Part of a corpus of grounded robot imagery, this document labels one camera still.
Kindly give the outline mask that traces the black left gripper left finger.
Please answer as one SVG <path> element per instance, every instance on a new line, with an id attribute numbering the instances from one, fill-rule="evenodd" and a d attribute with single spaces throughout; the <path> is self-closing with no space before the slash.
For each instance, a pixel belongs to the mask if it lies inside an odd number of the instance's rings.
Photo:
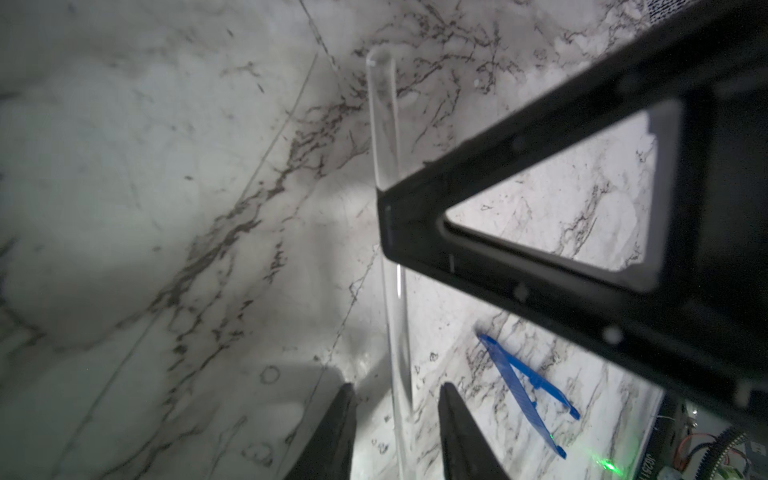
<path id="1" fill-rule="evenodd" d="M 286 480 L 349 480 L 357 429 L 357 395 L 343 384 Z"/>

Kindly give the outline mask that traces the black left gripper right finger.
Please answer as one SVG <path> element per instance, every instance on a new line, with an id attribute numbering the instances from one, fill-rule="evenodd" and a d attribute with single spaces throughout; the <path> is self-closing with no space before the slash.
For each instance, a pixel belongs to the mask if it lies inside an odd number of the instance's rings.
<path id="1" fill-rule="evenodd" d="M 445 479 L 509 479 L 454 384 L 441 386 L 438 413 Z"/>

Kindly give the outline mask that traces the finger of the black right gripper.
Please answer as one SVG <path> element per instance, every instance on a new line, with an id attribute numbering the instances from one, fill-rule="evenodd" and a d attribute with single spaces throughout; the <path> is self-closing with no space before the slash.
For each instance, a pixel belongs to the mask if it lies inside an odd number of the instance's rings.
<path id="1" fill-rule="evenodd" d="M 393 260 L 767 425 L 767 5 L 699 1 L 384 194 Z"/>

